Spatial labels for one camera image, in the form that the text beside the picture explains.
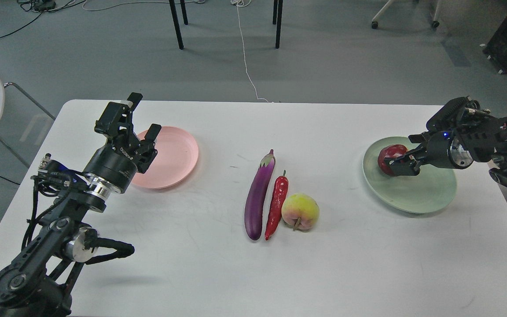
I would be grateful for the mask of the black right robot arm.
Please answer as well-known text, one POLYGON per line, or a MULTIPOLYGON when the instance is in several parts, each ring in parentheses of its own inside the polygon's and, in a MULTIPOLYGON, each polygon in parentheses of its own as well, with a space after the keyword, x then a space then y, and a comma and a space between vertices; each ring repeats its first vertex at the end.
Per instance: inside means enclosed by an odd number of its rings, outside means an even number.
POLYGON ((426 130, 409 135, 412 150, 400 144, 383 148, 378 166, 392 177, 416 176, 423 165, 463 170, 474 162, 489 162, 490 177, 507 187, 507 117, 494 117, 472 98, 449 100, 426 123, 426 130))

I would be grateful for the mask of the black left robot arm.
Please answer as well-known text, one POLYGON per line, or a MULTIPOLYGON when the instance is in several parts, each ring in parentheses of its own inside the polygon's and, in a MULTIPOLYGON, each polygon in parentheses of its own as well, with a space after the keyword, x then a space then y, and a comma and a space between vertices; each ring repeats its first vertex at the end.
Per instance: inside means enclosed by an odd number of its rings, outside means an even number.
POLYGON ((132 92, 123 102, 107 104, 94 127, 107 140, 83 171, 65 167, 50 153, 40 161, 21 251, 0 271, 0 317, 66 317, 85 265, 134 253, 130 243, 100 237, 83 218, 88 211, 102 213, 111 193, 125 193, 157 156, 161 125, 152 124, 143 139, 134 133, 132 117, 142 98, 132 92))

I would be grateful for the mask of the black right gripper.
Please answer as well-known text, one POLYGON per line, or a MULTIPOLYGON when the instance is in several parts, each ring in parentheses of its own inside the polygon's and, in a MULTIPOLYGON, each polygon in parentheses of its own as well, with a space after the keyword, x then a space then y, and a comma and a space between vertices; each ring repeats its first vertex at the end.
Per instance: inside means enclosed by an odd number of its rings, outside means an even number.
POLYGON ((408 136, 411 143, 422 143, 416 153, 416 159, 400 156, 386 157, 386 174, 397 176, 416 176, 423 164, 443 169, 466 169, 474 160, 465 150, 459 139, 452 132, 430 134, 412 134, 408 136))

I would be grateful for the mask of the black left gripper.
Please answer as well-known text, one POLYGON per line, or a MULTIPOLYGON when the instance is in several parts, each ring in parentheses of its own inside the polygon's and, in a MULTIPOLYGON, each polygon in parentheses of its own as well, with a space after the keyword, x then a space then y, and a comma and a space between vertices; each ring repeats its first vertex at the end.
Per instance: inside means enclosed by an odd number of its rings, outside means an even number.
POLYGON ((145 174, 158 154, 155 145, 162 129, 159 124, 151 124, 143 140, 138 140, 134 149, 124 144, 113 144, 136 140, 132 114, 142 98, 141 93, 132 92, 127 100, 107 103, 95 122, 94 132, 105 135, 110 143, 97 149, 83 169, 83 174, 104 179, 118 193, 125 193, 137 173, 145 174))

